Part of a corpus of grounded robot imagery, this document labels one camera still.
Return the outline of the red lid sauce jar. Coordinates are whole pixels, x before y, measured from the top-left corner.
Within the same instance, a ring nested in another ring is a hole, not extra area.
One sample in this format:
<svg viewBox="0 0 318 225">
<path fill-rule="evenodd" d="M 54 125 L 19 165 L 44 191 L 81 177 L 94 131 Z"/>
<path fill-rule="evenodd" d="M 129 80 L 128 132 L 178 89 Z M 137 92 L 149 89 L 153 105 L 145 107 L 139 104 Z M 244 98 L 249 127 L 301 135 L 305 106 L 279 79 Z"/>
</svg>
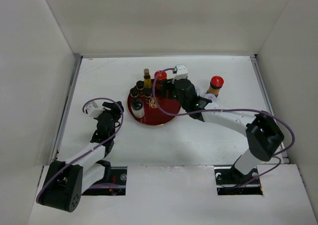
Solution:
<svg viewBox="0 0 318 225">
<path fill-rule="evenodd" d="M 157 77 L 155 88 L 160 90 L 162 86 L 162 81 L 167 79 L 166 72 L 160 73 L 160 71 L 155 72 L 155 77 Z"/>
</svg>

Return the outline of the clear salt shaker black cap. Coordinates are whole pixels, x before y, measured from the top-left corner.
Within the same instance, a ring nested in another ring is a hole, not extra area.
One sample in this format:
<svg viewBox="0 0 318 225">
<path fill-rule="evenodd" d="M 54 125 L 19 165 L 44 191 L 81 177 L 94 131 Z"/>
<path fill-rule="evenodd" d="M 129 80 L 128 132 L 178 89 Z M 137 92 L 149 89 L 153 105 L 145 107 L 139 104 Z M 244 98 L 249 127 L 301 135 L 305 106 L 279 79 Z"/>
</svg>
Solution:
<svg viewBox="0 0 318 225">
<path fill-rule="evenodd" d="M 132 99 L 131 109 L 135 118 L 140 119 L 144 117 L 145 115 L 144 105 L 142 100 L 140 100 L 139 98 Z"/>
</svg>

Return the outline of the red lid orange jar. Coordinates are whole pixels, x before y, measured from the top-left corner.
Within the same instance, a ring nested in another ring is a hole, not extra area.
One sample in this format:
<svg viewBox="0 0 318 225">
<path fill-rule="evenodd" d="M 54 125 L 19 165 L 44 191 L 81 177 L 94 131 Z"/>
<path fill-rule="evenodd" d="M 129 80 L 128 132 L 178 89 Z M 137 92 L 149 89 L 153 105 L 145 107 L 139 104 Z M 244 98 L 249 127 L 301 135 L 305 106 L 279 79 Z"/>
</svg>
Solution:
<svg viewBox="0 0 318 225">
<path fill-rule="evenodd" d="M 210 86 L 207 93 L 213 94 L 218 97 L 220 89 L 224 85 L 224 79 L 221 76 L 215 75 L 210 80 Z"/>
</svg>

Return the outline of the black label spice bottle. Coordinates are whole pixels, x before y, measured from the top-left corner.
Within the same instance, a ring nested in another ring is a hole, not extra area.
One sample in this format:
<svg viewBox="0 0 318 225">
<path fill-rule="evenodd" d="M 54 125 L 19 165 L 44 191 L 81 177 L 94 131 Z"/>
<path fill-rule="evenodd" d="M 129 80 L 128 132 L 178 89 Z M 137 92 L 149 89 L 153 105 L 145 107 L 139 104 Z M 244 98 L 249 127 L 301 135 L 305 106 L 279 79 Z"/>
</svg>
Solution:
<svg viewBox="0 0 318 225">
<path fill-rule="evenodd" d="M 152 90 L 150 88 L 145 88 L 144 90 L 144 97 L 145 97 L 145 102 L 147 104 L 151 104 L 152 100 Z"/>
</svg>

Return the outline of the yellow label sesame oil bottle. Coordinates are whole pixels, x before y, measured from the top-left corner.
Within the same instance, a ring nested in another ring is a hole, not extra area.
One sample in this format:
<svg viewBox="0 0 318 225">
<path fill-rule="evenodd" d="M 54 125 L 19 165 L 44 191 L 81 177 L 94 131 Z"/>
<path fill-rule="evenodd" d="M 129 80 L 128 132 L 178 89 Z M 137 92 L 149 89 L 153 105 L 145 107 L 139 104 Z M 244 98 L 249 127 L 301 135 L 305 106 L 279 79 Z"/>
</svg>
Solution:
<svg viewBox="0 0 318 225">
<path fill-rule="evenodd" d="M 144 87 L 152 88 L 152 80 L 149 69 L 144 69 Z"/>
</svg>

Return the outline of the black cap pepper bottle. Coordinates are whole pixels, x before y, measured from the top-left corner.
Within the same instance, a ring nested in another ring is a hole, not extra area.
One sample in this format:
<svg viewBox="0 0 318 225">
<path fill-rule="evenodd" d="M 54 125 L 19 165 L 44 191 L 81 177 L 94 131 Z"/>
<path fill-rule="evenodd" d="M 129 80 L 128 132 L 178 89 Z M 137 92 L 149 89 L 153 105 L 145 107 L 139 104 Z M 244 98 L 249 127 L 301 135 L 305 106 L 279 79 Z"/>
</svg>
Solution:
<svg viewBox="0 0 318 225">
<path fill-rule="evenodd" d="M 139 97 L 139 92 L 138 92 L 138 89 L 133 87 L 130 89 L 130 96 L 132 99 L 136 99 Z"/>
</svg>

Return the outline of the black cap spice bottle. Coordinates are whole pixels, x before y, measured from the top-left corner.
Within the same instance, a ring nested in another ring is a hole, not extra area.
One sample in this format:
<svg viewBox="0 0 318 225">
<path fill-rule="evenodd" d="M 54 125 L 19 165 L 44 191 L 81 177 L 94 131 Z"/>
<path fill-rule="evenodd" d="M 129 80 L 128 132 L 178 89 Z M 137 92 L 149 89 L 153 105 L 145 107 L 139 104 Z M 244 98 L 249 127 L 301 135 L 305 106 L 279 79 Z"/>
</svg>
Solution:
<svg viewBox="0 0 318 225">
<path fill-rule="evenodd" d="M 136 82 L 136 88 L 138 90 L 138 96 L 139 97 L 143 97 L 144 96 L 145 85 L 144 85 L 144 82 L 142 80 L 139 80 L 139 81 Z"/>
</svg>

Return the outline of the white lid sauce jar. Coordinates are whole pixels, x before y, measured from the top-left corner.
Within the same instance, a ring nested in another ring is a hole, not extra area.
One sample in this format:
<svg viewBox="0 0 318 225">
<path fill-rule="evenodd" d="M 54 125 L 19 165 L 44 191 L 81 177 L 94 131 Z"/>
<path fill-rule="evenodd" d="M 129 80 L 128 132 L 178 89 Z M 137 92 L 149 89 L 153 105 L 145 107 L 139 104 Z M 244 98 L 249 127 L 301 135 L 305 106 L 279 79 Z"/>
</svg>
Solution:
<svg viewBox="0 0 318 225">
<path fill-rule="evenodd" d="M 197 87 L 197 86 L 195 86 L 195 92 L 196 92 L 196 94 L 197 94 L 198 96 L 201 95 L 201 89 L 200 89 L 199 87 Z"/>
</svg>

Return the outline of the white lid paste jar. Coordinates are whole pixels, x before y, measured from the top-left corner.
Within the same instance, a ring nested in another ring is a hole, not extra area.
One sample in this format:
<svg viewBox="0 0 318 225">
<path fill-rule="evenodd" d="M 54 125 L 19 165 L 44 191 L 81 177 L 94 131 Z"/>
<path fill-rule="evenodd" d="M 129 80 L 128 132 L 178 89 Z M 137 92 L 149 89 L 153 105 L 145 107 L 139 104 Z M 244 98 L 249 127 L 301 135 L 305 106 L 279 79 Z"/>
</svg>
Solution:
<svg viewBox="0 0 318 225">
<path fill-rule="evenodd" d="M 212 94 L 212 93 L 207 93 L 207 94 L 205 95 L 205 98 L 206 98 L 206 99 L 209 99 L 209 100 L 211 100 L 211 101 L 216 101 L 216 100 L 217 100 L 217 97 L 216 97 L 214 94 Z"/>
</svg>

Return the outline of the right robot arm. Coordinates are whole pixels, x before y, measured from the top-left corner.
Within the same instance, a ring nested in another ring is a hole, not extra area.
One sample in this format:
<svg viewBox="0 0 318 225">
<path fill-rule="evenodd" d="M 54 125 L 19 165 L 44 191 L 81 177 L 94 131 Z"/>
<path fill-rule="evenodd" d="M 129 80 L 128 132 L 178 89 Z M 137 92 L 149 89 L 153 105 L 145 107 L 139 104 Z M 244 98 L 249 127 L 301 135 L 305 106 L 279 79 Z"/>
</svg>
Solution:
<svg viewBox="0 0 318 225">
<path fill-rule="evenodd" d="M 261 162 L 268 162 L 284 140 L 284 135 L 270 114 L 264 111 L 225 109 L 212 100 L 197 95 L 188 79 L 165 79 L 160 89 L 163 98 L 175 99 L 195 120 L 214 123 L 246 137 L 248 149 L 232 165 L 230 176 L 242 183 Z"/>
</svg>

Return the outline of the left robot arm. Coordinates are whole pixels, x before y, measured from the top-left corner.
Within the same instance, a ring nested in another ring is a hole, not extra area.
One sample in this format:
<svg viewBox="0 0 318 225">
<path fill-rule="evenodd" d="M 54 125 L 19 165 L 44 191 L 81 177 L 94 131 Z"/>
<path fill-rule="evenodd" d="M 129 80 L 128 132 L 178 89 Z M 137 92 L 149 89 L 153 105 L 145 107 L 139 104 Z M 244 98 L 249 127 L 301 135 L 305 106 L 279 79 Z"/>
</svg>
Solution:
<svg viewBox="0 0 318 225">
<path fill-rule="evenodd" d="M 125 181 L 105 160 L 123 123 L 122 103 L 106 98 L 98 106 L 92 99 L 82 110 L 97 121 L 90 143 L 69 159 L 52 161 L 36 197 L 37 204 L 71 213 L 82 195 L 114 195 L 125 188 Z"/>
</svg>

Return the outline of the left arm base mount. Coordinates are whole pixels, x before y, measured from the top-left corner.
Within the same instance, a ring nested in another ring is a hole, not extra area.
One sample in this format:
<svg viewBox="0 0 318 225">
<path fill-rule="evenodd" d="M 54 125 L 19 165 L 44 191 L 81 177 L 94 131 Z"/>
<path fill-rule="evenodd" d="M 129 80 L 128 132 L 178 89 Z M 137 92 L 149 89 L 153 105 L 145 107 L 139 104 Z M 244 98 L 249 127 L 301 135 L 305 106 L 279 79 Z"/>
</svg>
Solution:
<svg viewBox="0 0 318 225">
<path fill-rule="evenodd" d="M 82 196 L 125 196 L 127 167 L 112 167 L 101 180 L 82 193 Z"/>
</svg>

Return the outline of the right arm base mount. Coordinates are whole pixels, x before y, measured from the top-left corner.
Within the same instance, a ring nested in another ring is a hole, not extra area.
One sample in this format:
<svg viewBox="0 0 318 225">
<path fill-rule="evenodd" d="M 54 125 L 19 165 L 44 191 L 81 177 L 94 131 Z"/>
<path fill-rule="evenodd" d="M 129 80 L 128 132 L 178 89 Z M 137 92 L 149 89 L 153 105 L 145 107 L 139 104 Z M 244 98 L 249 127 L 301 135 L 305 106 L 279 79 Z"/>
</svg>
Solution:
<svg viewBox="0 0 318 225">
<path fill-rule="evenodd" d="M 230 166 L 214 167 L 217 194 L 227 195 L 263 195 L 255 167 L 247 175 L 241 174 Z"/>
</svg>

